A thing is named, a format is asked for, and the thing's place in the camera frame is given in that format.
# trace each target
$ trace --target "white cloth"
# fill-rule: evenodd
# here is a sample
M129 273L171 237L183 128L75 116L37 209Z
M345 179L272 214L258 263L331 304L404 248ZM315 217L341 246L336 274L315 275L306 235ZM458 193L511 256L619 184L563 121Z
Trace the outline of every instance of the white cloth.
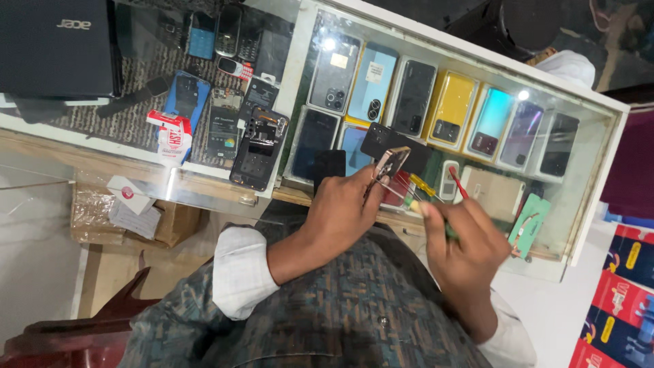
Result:
M418 258L427 267L426 254L418 252ZM213 302L220 311L232 320L248 318L260 301L279 289L268 269L266 239L250 228L223 231L216 246L213 280ZM498 327L490 340L478 346L481 353L495 368L535 367L536 352L520 319L494 290L490 301Z

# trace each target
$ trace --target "blue feature phone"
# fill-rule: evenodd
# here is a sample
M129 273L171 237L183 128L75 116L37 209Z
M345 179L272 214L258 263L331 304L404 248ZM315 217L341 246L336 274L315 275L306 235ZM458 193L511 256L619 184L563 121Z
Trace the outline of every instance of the blue feature phone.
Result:
M513 96L497 88L488 89L470 140L470 150L493 157L512 107Z
M368 131L363 128L346 128L343 131L343 145L345 151L345 176L353 175L370 163L370 156L361 152L363 143Z
M355 120L364 125L379 122L398 56L398 52L392 48L376 43L366 44L347 109L349 119L346 120Z
M216 41L216 20L203 12L195 12L191 19L186 53L203 59L213 59Z

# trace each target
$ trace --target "gold phone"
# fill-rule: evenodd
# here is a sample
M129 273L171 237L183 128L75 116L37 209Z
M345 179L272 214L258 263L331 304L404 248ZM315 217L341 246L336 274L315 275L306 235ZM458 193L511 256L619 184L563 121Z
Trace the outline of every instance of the gold phone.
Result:
M473 105L477 82L460 74L446 71L437 82L440 97L430 109L431 128L429 138L457 145Z

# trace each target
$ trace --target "yellow phone box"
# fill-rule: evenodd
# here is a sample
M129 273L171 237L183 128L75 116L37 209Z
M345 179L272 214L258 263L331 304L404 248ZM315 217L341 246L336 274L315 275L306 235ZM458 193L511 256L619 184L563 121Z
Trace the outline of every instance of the yellow phone box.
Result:
M427 111L422 138L432 146L455 152L468 127L479 81L445 70L438 73L432 101Z

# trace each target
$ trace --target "right hand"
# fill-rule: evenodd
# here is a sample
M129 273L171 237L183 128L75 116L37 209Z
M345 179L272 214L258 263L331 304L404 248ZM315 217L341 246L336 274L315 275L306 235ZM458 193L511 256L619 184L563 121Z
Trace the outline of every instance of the right hand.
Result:
M511 248L479 203L421 203L427 233L429 268L443 296L477 343L497 328L491 281ZM460 240L446 240L445 220Z

